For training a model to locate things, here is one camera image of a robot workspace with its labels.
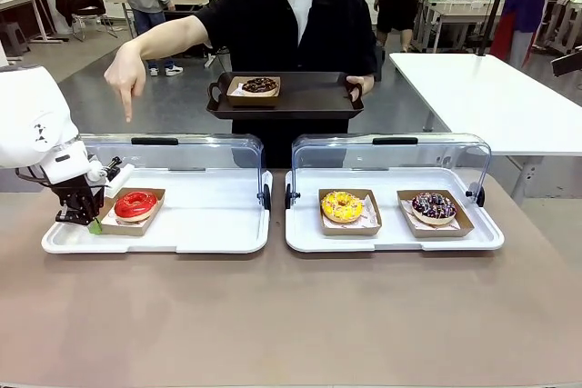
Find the person's left hand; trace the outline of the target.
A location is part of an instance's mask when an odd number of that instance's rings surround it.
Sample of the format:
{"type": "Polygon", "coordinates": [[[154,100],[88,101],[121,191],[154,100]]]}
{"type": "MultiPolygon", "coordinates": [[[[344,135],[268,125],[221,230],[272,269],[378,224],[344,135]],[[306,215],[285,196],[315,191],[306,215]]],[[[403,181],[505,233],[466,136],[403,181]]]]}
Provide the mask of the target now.
{"type": "Polygon", "coordinates": [[[346,77],[347,88],[349,91],[350,98],[353,102],[361,99],[364,95],[369,93],[375,84],[375,78],[373,75],[365,76],[353,76],[348,75],[346,77]]]}

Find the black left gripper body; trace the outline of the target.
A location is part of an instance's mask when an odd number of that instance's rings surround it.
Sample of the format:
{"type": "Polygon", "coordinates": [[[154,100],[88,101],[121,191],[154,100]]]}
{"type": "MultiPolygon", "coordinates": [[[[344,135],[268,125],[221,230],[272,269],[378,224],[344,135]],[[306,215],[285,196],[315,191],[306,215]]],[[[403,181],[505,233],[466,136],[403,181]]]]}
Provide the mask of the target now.
{"type": "Polygon", "coordinates": [[[84,175],[50,184],[49,188],[58,196],[61,210],[76,211],[79,225],[89,225],[104,206],[106,184],[90,183],[84,175]]]}

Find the person's right hand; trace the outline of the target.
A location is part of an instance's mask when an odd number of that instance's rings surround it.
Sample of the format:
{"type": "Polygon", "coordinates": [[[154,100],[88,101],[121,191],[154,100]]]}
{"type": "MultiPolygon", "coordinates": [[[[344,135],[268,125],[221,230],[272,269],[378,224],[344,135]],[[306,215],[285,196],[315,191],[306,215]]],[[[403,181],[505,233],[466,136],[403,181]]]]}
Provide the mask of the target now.
{"type": "Polygon", "coordinates": [[[122,103],[125,120],[128,123],[133,118],[133,101],[143,93],[146,83],[141,49],[138,38],[124,43],[104,74],[106,82],[122,103]]]}

